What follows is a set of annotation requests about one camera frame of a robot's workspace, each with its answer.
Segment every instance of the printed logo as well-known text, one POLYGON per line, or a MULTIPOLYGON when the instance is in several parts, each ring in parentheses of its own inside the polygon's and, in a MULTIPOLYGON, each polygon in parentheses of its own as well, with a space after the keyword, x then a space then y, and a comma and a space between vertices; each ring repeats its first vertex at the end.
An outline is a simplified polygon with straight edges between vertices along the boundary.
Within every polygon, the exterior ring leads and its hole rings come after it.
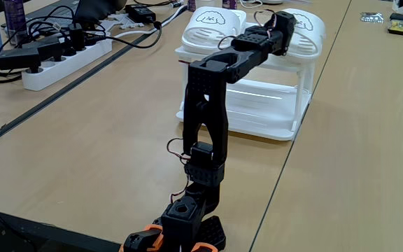
POLYGON ((196 21, 203 22, 205 24, 225 24, 225 18, 222 16, 222 14, 213 10, 203 12, 197 17, 196 21))
POLYGON ((313 24, 308 17, 296 13, 293 13, 293 15, 297 19, 297 24, 295 25, 295 27, 300 29, 306 29, 308 31, 313 31, 313 24))

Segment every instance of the orange part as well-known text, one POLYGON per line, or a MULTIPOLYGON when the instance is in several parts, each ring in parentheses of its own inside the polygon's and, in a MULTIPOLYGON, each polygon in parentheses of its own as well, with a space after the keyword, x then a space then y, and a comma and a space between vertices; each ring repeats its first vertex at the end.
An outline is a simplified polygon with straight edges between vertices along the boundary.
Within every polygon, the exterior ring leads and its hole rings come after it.
POLYGON ((194 246, 194 248, 192 249, 192 252, 197 252, 197 250, 202 249, 202 248, 206 248, 206 249, 210 249, 211 252, 218 252, 218 249, 210 244, 204 243, 204 242, 197 242, 194 246))
POLYGON ((153 243, 153 247, 152 248, 147 248, 147 252, 158 252, 160 250, 161 246, 162 246, 162 242, 163 242, 163 239, 164 239, 164 235, 162 235, 162 226, 155 225, 155 224, 150 224, 150 225, 147 225, 146 228, 144 228, 144 231, 152 230, 152 229, 161 230, 161 234, 159 235, 157 240, 153 243))

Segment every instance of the white power strip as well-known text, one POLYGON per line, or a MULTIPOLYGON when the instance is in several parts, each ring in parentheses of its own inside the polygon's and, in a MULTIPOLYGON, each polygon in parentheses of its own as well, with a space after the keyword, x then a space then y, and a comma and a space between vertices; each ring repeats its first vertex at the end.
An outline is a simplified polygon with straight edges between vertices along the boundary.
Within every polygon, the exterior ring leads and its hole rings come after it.
POLYGON ((39 91, 67 77, 89 63, 112 51, 112 40, 106 39, 95 45, 87 46, 85 50, 74 56, 62 56, 61 62, 41 62, 39 73, 22 72, 22 82, 27 90, 39 91))

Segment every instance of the table surface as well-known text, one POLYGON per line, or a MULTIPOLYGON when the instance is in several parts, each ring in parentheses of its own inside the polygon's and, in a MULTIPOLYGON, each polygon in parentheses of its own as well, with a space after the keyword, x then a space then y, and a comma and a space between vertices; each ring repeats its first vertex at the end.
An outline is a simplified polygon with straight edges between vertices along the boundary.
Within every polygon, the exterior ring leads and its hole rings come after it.
POLYGON ((253 251, 403 251, 403 36, 387 32, 391 13, 352 0, 253 251))
MULTIPOLYGON (((29 1, 24 4, 26 13, 30 13, 32 11, 38 10, 44 6, 52 4, 57 0, 34 0, 29 1)), ((165 20, 171 15, 174 14, 175 10, 161 8, 157 11, 157 19, 165 20)), ((5 17, 3 13, 0 13, 0 24, 5 22, 5 17)), ((143 29, 152 29, 153 27, 150 25, 146 25, 143 29)), ((112 34, 119 34, 121 32, 126 32, 126 30, 121 30, 118 27, 115 27, 111 30, 112 34)), ((122 39, 133 42, 137 38, 139 38, 141 34, 132 34, 129 36, 124 36, 122 39)), ((2 38, 5 41, 7 38, 4 34, 2 34, 2 38)), ((0 127, 9 123, 10 121, 18 118, 23 113, 27 112, 29 109, 35 107, 37 104, 40 104, 42 101, 55 94, 65 86, 67 86, 72 81, 81 77, 83 74, 86 74, 90 69, 96 67, 101 64, 104 60, 108 59, 110 56, 116 54, 119 50, 124 48, 125 45, 122 43, 113 43, 113 50, 108 54, 100 57, 95 60, 91 64, 84 66, 82 69, 72 73, 71 75, 57 81, 53 85, 49 87, 34 92, 31 90, 26 90, 23 88, 22 81, 16 81, 14 83, 5 83, 0 84, 0 127)))
MULTIPOLYGON (((270 6, 324 19, 328 36, 317 77, 348 3, 270 6)), ((247 11, 252 21, 255 9, 247 11)), ((169 193, 185 184, 180 162, 165 147, 182 130, 175 117, 182 73, 174 50, 190 16, 165 27, 155 47, 128 52, 0 139, 0 211, 114 242, 161 215, 169 193)), ((201 140, 207 137, 201 131, 201 140)), ((215 211, 228 251, 250 247, 290 146, 230 132, 215 211)))

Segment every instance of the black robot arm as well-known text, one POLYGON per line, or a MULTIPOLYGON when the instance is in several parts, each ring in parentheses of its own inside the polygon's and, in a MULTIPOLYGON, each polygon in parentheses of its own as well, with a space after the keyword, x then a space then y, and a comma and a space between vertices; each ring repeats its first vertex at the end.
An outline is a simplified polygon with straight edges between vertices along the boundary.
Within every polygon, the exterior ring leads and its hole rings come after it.
POLYGON ((185 173, 193 184, 155 220, 161 232, 155 229, 131 234, 123 247, 125 252, 145 252, 143 248, 153 248, 150 240, 156 242, 158 234, 162 235, 161 244, 149 251, 214 252, 225 248, 226 238, 219 217, 202 219, 218 206, 220 182, 225 175, 227 83, 243 78, 267 60, 269 54, 284 55, 295 23, 296 19, 289 13, 274 13, 264 26, 247 28, 244 34, 234 38, 230 47, 189 65, 183 151, 190 156, 185 173), (198 141, 202 125, 208 129, 212 144, 198 141))

